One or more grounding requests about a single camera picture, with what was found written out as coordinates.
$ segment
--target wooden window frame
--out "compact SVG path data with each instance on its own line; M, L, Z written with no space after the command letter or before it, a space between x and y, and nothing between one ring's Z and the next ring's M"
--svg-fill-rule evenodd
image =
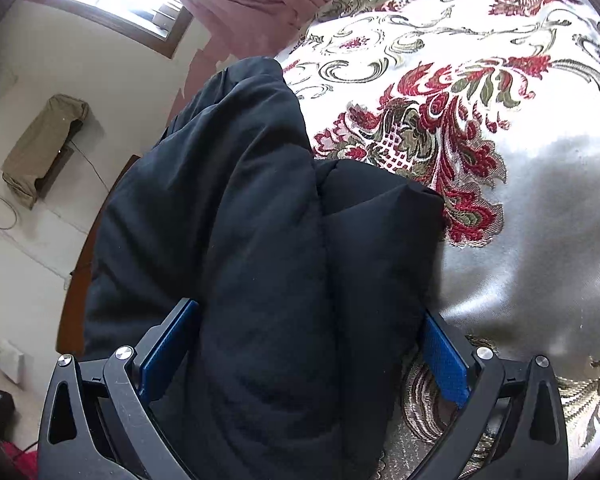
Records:
M142 28L140 25L128 22L124 18L107 12L106 10L93 7L88 4L78 2L76 0L27 0L28 2L35 2L37 4L48 5L55 7L56 9L65 10L77 16L81 16L87 20L95 23L99 23L104 27L110 28L119 32L123 36L126 36L144 46L155 50L159 54L173 59L173 54L180 43L180 40L184 36L184 33L191 23L191 13L182 7L178 13L178 17L173 23L173 28L168 33L166 38L161 38L157 34Z

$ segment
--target window frame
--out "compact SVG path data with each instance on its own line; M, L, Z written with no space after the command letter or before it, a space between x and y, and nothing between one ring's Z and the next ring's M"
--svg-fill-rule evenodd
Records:
M155 50L169 59L173 59L173 54L184 36L184 33L191 23L191 13L182 7L178 13L178 17L173 23L173 28L169 31L166 38L162 38L157 34L148 31L139 25L128 22L124 18L117 16L106 10L98 7L90 6L77 0L26 0L37 4L43 4L56 9L65 10L76 16L80 16L91 22L99 23L104 27L115 30L116 32L137 41L138 43Z

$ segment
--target metal screw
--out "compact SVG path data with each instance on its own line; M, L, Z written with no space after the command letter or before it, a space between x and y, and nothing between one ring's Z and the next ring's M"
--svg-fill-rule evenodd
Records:
M549 359L543 355L536 356L536 364L541 368L547 368L549 365Z
M475 351L475 353L477 353L478 357L483 361L488 361L493 357L493 350L491 350L491 348L487 348L486 346L481 346Z
M71 362L71 354L62 354L58 358L58 366L67 366Z
M131 346L121 346L116 350L116 357L121 360L129 359L134 349Z

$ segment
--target white wall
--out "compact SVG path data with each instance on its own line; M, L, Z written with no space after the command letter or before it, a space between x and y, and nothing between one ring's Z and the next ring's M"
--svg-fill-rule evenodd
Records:
M193 22L169 60L78 16L16 2L0 24L0 167L46 100L64 93L91 107L74 141L110 187L129 156L162 134L192 56L207 41ZM0 194L14 202L1 172ZM48 196L32 211L19 207L18 225L0 232L0 337L26 354L24 387L39 396L57 357L65 279L106 194L74 153ZM0 223L11 218L0 204Z

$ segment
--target bed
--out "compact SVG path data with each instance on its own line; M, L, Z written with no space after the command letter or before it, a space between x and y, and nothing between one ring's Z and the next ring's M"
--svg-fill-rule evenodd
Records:
M362 160L444 197L432 302L471 342L551 360L570 478L593 478L600 0L331 0L277 59L317 158ZM407 478L453 413L409 356L376 479ZM486 432L465 475L492 442Z

